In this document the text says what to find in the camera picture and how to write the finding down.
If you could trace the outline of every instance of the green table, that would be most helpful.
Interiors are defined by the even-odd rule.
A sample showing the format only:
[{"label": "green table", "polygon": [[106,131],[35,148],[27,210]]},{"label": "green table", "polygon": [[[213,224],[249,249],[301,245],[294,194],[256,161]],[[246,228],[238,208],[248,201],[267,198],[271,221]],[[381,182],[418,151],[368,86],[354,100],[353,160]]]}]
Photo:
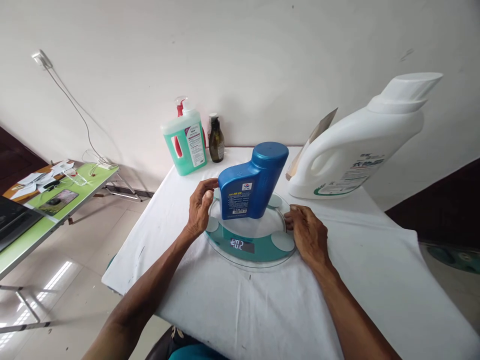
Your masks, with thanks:
[{"label": "green table", "polygon": [[[128,197],[135,197],[141,201],[130,185],[118,174],[118,166],[111,170],[97,167],[94,171],[95,176],[90,176],[89,172],[94,166],[95,164],[88,163],[80,166],[77,169],[77,172],[88,181],[84,186],[78,186],[68,177],[65,177],[62,179],[63,182],[60,183],[57,188],[54,188],[51,191],[43,192],[25,204],[25,206],[28,208],[38,208],[64,189],[68,189],[78,194],[78,196],[72,202],[70,202],[52,218],[42,218],[30,229],[24,232],[19,238],[17,238],[10,246],[0,252],[0,280],[3,279],[10,271],[12,271],[31,252],[33,252],[45,239],[47,239],[55,230],[57,230],[60,225],[65,222],[65,220],[69,219],[73,213],[75,213],[85,202],[93,197],[95,193],[98,192],[106,183],[117,182],[118,180],[112,180],[112,177],[115,175],[117,175],[120,180],[124,182],[132,191],[134,196]],[[115,193],[114,191],[111,191],[111,193],[114,195],[123,195],[121,193]],[[50,322],[40,322],[39,317],[32,310],[28,301],[25,300],[24,296],[20,292],[22,287],[0,285],[0,290],[16,292],[20,297],[20,300],[27,306],[36,319],[36,323],[33,324],[2,327],[0,328],[0,334],[21,331],[25,329],[47,327],[50,325]]]}]

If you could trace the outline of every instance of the white bottle cap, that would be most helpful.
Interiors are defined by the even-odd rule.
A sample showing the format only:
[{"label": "white bottle cap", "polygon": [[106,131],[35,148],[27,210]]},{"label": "white bottle cap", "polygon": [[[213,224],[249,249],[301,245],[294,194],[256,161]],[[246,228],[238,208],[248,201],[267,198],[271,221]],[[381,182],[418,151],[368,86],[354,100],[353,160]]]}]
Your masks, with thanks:
[{"label": "white bottle cap", "polygon": [[185,112],[195,110],[195,106],[192,105],[192,103],[188,98],[183,100],[182,104],[183,104],[183,114],[185,114]]},{"label": "white bottle cap", "polygon": [[420,109],[427,94],[444,75],[439,72],[417,72],[394,77],[368,104],[374,113],[406,114]]}]

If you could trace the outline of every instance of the white tablecloth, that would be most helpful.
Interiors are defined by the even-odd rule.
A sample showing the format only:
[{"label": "white tablecloth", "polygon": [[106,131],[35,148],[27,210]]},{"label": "white tablecloth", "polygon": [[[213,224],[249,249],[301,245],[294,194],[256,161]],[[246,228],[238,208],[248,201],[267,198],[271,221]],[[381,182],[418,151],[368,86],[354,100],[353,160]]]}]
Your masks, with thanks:
[{"label": "white tablecloth", "polygon": [[[300,148],[289,149],[285,171]],[[102,282],[125,294],[187,223],[198,182],[251,154],[252,148],[227,148],[222,162],[184,177],[173,168]],[[429,272],[414,231],[397,226],[362,188],[342,199],[294,198],[285,171],[275,192],[324,221],[341,278],[403,359],[480,359],[480,338]],[[343,358],[322,292],[298,253],[281,265],[248,271],[201,235],[156,314],[230,359]]]}]

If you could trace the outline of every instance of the dark glass bottle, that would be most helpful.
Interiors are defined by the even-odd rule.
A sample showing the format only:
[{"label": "dark glass bottle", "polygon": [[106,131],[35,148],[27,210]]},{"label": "dark glass bottle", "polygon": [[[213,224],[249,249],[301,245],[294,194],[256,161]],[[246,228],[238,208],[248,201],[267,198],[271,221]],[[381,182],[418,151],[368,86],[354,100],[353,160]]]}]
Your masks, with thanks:
[{"label": "dark glass bottle", "polygon": [[208,140],[208,149],[210,150],[211,160],[219,163],[224,159],[225,142],[222,130],[220,130],[220,121],[216,113],[210,114],[210,139]]}]

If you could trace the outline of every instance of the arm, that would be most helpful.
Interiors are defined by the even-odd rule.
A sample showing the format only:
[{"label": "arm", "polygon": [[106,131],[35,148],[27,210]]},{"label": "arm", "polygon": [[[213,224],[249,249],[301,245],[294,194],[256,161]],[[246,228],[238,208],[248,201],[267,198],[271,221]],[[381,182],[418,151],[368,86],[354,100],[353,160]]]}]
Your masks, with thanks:
[{"label": "arm", "polygon": [[327,228],[306,206],[292,205],[285,214],[287,228],[301,257],[320,285],[330,310],[345,360],[400,359],[373,321],[347,289],[332,265]]},{"label": "arm", "polygon": [[140,334],[160,305],[180,261],[207,228],[218,180],[201,181],[190,197],[188,223],[173,244],[138,279],[113,309],[83,359],[128,359]]}]

